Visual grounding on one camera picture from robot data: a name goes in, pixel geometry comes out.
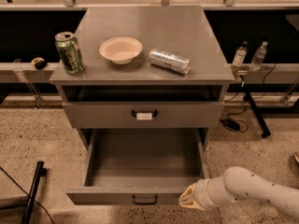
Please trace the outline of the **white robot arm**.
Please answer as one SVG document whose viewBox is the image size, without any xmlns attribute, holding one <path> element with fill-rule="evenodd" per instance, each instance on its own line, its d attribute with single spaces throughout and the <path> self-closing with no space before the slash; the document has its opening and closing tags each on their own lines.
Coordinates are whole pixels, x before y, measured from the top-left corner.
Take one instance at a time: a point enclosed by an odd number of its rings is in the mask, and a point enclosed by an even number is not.
<svg viewBox="0 0 299 224">
<path fill-rule="evenodd" d="M 289 216 L 299 218 L 299 190 L 281 186 L 243 167 L 230 167 L 223 175 L 200 179 L 180 195 L 185 208 L 210 210 L 229 203 L 246 201 L 268 203 Z"/>
</svg>

